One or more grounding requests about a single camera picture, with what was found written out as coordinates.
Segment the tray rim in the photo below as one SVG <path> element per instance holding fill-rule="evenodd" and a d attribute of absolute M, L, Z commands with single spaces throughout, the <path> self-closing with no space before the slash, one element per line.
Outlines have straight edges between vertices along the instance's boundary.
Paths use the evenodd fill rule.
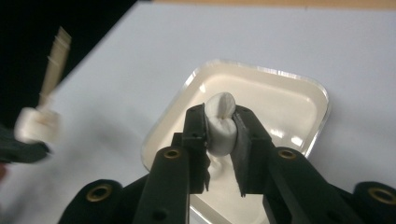
<path fill-rule="evenodd" d="M 301 80 L 301 81 L 308 82 L 308 83 L 316 86 L 323 93 L 323 95 L 324 95 L 324 97 L 325 97 L 325 99 L 327 101 L 327 108 L 326 108 L 326 111 L 325 111 L 325 113 L 323 115 L 323 119 L 320 122 L 320 124 L 318 126 L 318 129 L 317 129 L 316 133 L 314 134 L 314 136 L 312 138 L 312 141 L 310 142 L 306 152 L 304 153 L 305 157 L 308 158 L 310 153 L 312 152 L 312 148 L 315 145 L 315 143 L 316 143 L 321 131 L 323 130 L 323 127 L 324 127 L 327 119 L 329 118 L 329 115 L 330 115 L 330 112 L 331 112 L 332 104 L 331 104 L 331 101 L 330 101 L 329 93 L 327 93 L 326 89 L 318 81 L 316 81 L 315 79 L 313 79 L 311 77 L 303 77 L 303 76 L 295 75 L 293 73 L 284 72 L 284 71 L 281 71 L 281 70 L 271 69 L 271 68 L 258 66 L 258 65 L 251 65 L 251 64 L 247 64 L 247 63 L 239 63 L 239 62 L 231 61 L 231 60 L 215 59 L 215 60 L 211 60 L 211 61 L 208 61 L 206 63 L 203 63 L 201 66 L 195 68 L 192 71 L 192 73 L 189 75 L 189 77 L 184 82 L 183 86 L 180 88 L 180 90 L 177 91 L 177 94 L 173 97 L 173 99 L 171 100 L 169 105 L 165 108 L 165 110 L 160 115 L 160 117 L 158 118 L 158 120 L 156 121 L 154 126 L 148 132 L 147 136 L 145 137 L 145 139 L 143 141 L 142 148 L 140 150 L 141 151 L 140 160 L 142 161 L 142 163 L 143 163 L 144 167 L 146 168 L 146 170 L 149 171 L 149 168 L 144 163 L 144 156 L 143 156 L 144 153 L 143 152 L 144 152 L 144 150 L 146 148 L 146 145 L 148 144 L 149 138 L 152 136 L 152 134 L 158 128 L 158 126 L 161 123 L 161 120 L 163 120 L 163 118 L 167 115 L 167 113 L 169 112 L 171 107 L 175 104 L 175 101 L 179 98 L 179 95 L 190 86 L 192 81 L 195 79 L 195 77 L 202 70 L 204 70 L 208 66 L 213 66 L 213 65 L 218 65 L 218 64 L 230 64 L 230 65 L 235 65 L 235 66 L 240 66 L 240 67 L 246 67 L 246 68 L 255 69 L 255 70 L 258 70 L 260 72 L 265 72 L 265 73 L 268 73 L 268 74 L 271 74 L 271 75 L 275 75 L 275 76 L 281 76 L 281 77 L 287 77 L 287 78 L 292 78 L 292 79 L 296 79 L 296 80 Z"/>

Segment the gray surface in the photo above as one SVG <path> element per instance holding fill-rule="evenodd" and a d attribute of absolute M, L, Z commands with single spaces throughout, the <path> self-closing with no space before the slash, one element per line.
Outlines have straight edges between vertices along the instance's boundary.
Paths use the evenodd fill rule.
<path fill-rule="evenodd" d="M 62 83 L 50 159 L 13 165 L 3 223 L 54 223 L 80 188 L 146 174 L 140 149 L 196 67 L 213 59 L 319 81 L 332 112 L 310 160 L 335 186 L 396 188 L 396 13 L 137 4 Z"/>

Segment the metal rim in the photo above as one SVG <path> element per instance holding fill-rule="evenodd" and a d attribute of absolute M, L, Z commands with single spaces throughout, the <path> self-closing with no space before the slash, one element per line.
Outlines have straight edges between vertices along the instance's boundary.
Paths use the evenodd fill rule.
<path fill-rule="evenodd" d="M 386 189 L 381 189 L 381 188 L 370 188 L 369 189 L 369 194 L 372 196 L 374 199 L 381 203 L 387 203 L 387 204 L 396 204 L 396 195 L 394 195 L 392 192 L 386 190 Z"/>
<path fill-rule="evenodd" d="M 170 149 L 167 150 L 163 153 L 163 155 L 165 156 L 165 158 L 167 159 L 175 159 L 178 158 L 180 156 L 180 151 L 177 149 Z"/>
<path fill-rule="evenodd" d="M 277 154 L 283 159 L 287 159 L 287 160 L 293 160 L 297 157 L 296 154 L 294 154 L 294 152 L 286 149 L 278 151 Z"/>
<path fill-rule="evenodd" d="M 93 189 L 90 189 L 87 193 L 87 200 L 92 203 L 100 202 L 110 196 L 113 191 L 113 187 L 109 184 L 101 184 Z"/>

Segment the white plastic piece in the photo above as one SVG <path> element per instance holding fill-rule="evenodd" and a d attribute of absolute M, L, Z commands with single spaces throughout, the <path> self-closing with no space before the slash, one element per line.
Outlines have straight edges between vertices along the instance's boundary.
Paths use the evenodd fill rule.
<path fill-rule="evenodd" d="M 217 179 L 223 171 L 221 158 L 214 157 L 210 154 L 208 154 L 208 157 L 210 159 L 210 166 L 207 168 L 207 171 L 210 174 L 210 180 L 213 181 Z"/>
<path fill-rule="evenodd" d="M 23 143 L 54 142 L 59 134 L 60 115 L 50 110 L 50 95 L 62 76 L 70 50 L 71 36 L 60 27 L 52 45 L 40 99 L 36 109 L 25 107 L 15 124 L 15 138 Z"/>
<path fill-rule="evenodd" d="M 205 104 L 210 135 L 208 151 L 213 156 L 222 157 L 233 151 L 237 134 L 233 112 L 235 99 L 228 92 L 214 95 Z"/>
<path fill-rule="evenodd" d="M 15 124 L 15 138 L 23 143 L 51 143 L 59 134 L 60 115 L 45 107 L 25 107 Z"/>

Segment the white plastic tray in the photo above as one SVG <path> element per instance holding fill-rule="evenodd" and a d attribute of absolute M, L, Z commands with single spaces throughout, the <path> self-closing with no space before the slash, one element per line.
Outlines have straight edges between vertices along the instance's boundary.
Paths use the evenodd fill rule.
<path fill-rule="evenodd" d="M 214 61 L 196 69 L 152 130 L 142 151 L 149 169 L 155 153 L 183 131 L 185 112 L 216 93 L 230 92 L 238 105 L 250 108 L 277 147 L 291 147 L 308 157 L 329 114 L 329 99 L 316 81 L 272 69 Z M 191 207 L 208 222 L 267 223 L 261 195 L 241 198 L 230 157 L 219 160 L 221 175 L 209 191 L 191 195 Z"/>

